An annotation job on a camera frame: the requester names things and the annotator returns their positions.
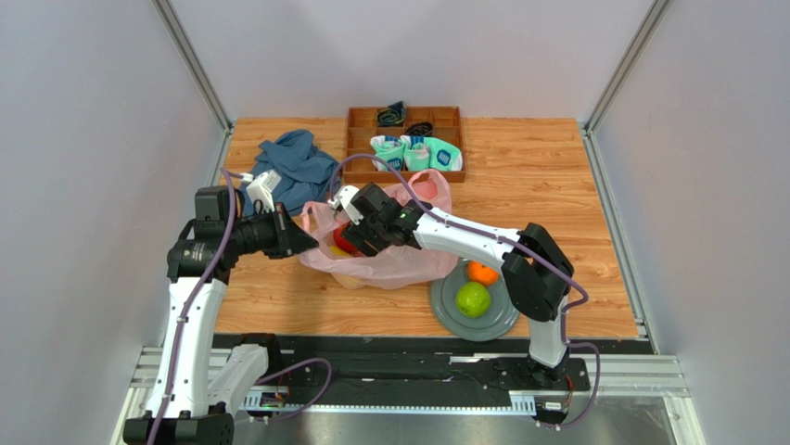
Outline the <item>red fake fruit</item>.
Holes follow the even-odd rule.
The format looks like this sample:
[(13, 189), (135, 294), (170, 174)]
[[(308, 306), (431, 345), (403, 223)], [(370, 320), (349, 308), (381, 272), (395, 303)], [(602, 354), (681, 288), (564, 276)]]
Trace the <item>red fake fruit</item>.
[(337, 227), (333, 233), (333, 241), (334, 246), (337, 247), (339, 250), (343, 251), (345, 254), (351, 256), (360, 256), (359, 250), (346, 238), (343, 237), (343, 231), (348, 227), (348, 224), (342, 224)]

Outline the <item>yellow fake fruit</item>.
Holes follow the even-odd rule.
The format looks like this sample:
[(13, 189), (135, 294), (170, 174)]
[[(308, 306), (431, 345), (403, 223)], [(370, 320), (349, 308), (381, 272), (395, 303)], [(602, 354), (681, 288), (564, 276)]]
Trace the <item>yellow fake fruit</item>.
[(329, 247), (329, 249), (336, 256), (339, 256), (339, 257), (351, 257), (351, 254), (349, 252), (343, 250), (342, 248), (340, 248), (338, 246), (331, 245)]

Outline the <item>pink translucent plastic bag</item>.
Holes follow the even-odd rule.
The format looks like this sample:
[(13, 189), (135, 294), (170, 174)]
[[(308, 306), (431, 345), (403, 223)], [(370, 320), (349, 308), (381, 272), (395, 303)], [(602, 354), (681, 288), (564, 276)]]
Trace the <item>pink translucent plastic bag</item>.
[[(408, 180), (408, 185), (421, 201), (431, 204), (433, 210), (452, 211), (451, 187), (439, 171), (429, 169), (415, 177)], [(401, 205), (412, 199), (403, 184), (384, 186), (383, 191)], [(336, 245), (334, 230), (350, 221), (345, 211), (336, 216), (329, 204), (311, 201), (303, 207), (300, 218), (304, 230), (318, 241), (319, 248), (299, 254), (299, 261), (308, 268), (332, 274), (349, 289), (363, 286), (396, 289), (439, 280), (459, 260), (451, 253), (408, 246), (389, 247), (374, 257), (339, 256), (331, 247)]]

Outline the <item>orange fake fruit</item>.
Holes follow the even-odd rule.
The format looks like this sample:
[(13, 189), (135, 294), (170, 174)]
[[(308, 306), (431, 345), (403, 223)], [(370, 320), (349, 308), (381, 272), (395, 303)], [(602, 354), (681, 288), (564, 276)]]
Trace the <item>orange fake fruit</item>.
[(470, 261), (467, 264), (466, 273), (470, 282), (483, 286), (492, 286), (500, 278), (500, 274), (496, 270), (477, 261)]

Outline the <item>green fake apple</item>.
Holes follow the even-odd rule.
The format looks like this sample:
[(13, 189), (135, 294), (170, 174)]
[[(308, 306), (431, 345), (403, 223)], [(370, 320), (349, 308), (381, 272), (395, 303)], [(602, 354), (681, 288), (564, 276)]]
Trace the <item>green fake apple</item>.
[(476, 319), (490, 308), (491, 294), (481, 283), (467, 282), (459, 287), (455, 296), (455, 306), (465, 317)]

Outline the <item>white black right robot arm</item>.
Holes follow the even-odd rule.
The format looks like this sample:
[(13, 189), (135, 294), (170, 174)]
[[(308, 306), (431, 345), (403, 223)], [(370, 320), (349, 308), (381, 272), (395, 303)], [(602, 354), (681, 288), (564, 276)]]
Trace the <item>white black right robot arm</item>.
[(455, 217), (417, 197), (400, 204), (373, 183), (344, 186), (329, 205), (350, 218), (342, 235), (365, 256), (409, 246), (450, 253), (497, 271), (511, 305), (529, 320), (529, 357), (548, 369), (566, 360), (567, 296), (580, 285), (572, 277), (570, 260), (542, 226), (492, 227)]

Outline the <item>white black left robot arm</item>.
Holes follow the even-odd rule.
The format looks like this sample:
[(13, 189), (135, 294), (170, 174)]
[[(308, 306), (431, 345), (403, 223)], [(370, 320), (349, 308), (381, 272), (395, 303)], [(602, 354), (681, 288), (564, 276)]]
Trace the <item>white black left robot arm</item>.
[(282, 204), (260, 204), (244, 216), (240, 198), (231, 185), (198, 189), (195, 217), (168, 252), (160, 366), (143, 415), (123, 425), (127, 444), (232, 443), (236, 411), (280, 355), (274, 335), (254, 335), (235, 345), (219, 374), (209, 377), (219, 309), (239, 258), (284, 259), (318, 246)]

